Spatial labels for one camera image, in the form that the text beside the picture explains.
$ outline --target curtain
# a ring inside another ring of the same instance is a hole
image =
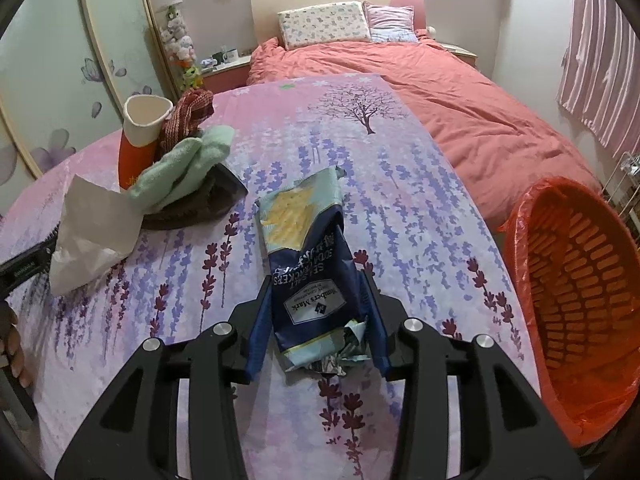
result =
[[[640,151],[640,42],[615,0],[574,0],[558,102],[614,158]]]

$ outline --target white label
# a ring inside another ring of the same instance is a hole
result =
[[[294,325],[327,317],[346,303],[333,280],[309,283],[284,302]]]

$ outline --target white paper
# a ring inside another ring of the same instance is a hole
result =
[[[131,254],[142,213],[129,197],[74,176],[65,195],[49,283],[62,296]]]

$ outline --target red laundry basket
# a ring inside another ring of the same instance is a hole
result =
[[[634,241],[593,191],[546,178],[514,208],[504,259],[527,320],[542,399],[574,447],[594,442],[638,391]]]

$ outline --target floral sheet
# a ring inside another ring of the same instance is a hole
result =
[[[255,199],[332,164],[347,174],[345,235],[357,267],[372,270],[385,294],[443,334],[491,334],[538,388],[525,320],[494,240],[436,144],[382,79],[347,74],[273,82],[219,94],[214,107],[207,123],[238,131],[228,164],[249,190],[226,221],[142,231],[126,261],[68,296],[52,297],[40,276],[10,298],[36,375],[40,434],[31,447],[50,474],[145,338],[193,338],[256,297],[265,262]],[[50,232],[74,174],[117,189],[119,139],[115,132],[92,144],[22,193],[0,228],[0,260]],[[272,341],[259,381],[236,390],[249,476],[388,478],[402,388],[371,364],[341,379],[303,370],[285,375]],[[457,404],[455,396],[451,402]],[[184,473],[186,388],[178,411]],[[456,457],[455,417],[450,433]]]

